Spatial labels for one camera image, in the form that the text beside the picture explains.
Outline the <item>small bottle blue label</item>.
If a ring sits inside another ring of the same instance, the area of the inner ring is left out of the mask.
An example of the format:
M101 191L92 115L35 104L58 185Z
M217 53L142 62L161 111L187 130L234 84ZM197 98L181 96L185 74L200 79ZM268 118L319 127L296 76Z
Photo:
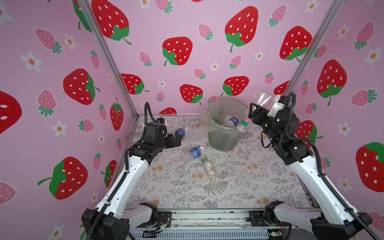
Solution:
M235 128L238 125L239 125L239 120L236 117L233 117L226 122L226 127L228 128Z

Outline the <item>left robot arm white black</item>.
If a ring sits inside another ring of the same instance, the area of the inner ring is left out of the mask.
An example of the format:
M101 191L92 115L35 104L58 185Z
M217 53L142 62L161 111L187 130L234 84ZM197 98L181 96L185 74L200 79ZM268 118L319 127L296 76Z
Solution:
M184 131L167 132L165 124L145 124L142 138L124 153L125 165L106 196L93 209L86 209L82 222L87 240L125 240L131 230L145 224L158 222L158 207L141 203L128 211L124 218L126 204L142 174L154 158L165 149L180 147Z

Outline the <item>clear bottle green cap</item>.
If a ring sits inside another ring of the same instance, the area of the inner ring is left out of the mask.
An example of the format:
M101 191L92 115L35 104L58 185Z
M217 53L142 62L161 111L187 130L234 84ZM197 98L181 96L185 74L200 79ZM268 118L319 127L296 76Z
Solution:
M218 176L216 168L208 158L204 157L202 159L202 164L206 172L206 175L210 180L213 180Z

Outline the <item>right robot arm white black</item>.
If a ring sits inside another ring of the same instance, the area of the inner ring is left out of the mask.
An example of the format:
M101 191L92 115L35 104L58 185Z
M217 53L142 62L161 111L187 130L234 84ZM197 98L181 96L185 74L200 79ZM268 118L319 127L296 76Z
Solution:
M298 175L321 210L314 213L274 201L265 207L264 220L270 225L285 222L297 226L318 240L349 240L362 230L377 240L369 227L373 222L369 214L350 205L323 172L316 146L309 139L294 136L299 126L294 108L292 101L277 102L270 111L251 103L248 116L262 127L273 150Z

